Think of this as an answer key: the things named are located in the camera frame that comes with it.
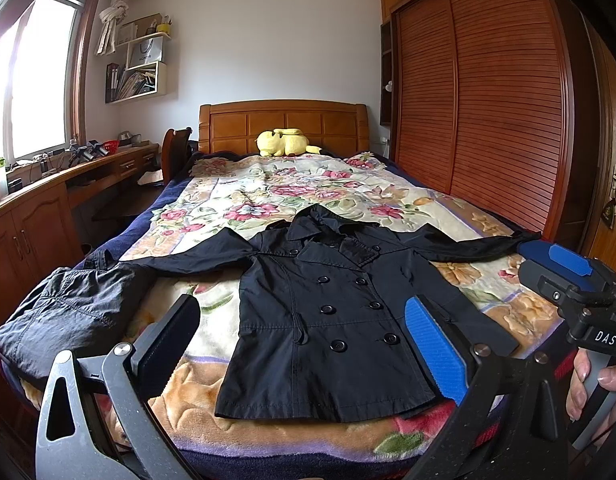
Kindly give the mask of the person's right hand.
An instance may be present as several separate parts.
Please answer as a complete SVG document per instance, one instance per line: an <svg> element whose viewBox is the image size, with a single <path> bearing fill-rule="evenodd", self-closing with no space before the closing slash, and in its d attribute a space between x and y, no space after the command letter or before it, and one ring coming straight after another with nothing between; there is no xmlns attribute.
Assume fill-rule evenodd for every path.
<svg viewBox="0 0 616 480"><path fill-rule="evenodd" d="M585 349L579 349L574 359L574 371L570 378L570 388L566 396L566 413L571 420L578 420L582 410L588 401L588 392L585 387L585 382L593 375L591 371L591 362L588 352ZM596 378L593 379L596 386L600 386L608 392L616 392L616 365L602 368L599 373L596 373ZM596 436L608 430L616 422L616 402L611 411L605 416L596 428Z"/></svg>

